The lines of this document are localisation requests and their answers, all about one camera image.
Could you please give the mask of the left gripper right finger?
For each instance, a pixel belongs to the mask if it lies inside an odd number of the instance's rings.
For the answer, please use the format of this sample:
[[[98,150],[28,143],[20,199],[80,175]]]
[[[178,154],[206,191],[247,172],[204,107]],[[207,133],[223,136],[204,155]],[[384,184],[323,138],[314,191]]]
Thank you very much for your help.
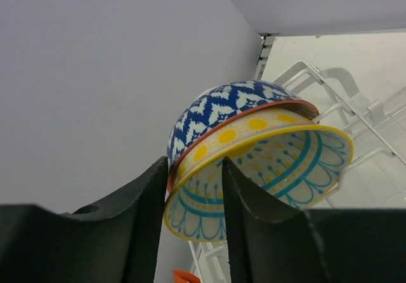
[[[403,209],[300,211],[222,163],[233,282],[404,282]]]

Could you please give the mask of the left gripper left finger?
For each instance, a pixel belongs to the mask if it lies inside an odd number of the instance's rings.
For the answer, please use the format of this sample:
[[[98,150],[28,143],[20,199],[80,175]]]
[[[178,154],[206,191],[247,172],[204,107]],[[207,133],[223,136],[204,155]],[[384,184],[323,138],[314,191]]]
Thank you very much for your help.
[[[153,282],[168,163],[73,213],[1,206],[2,282]]]

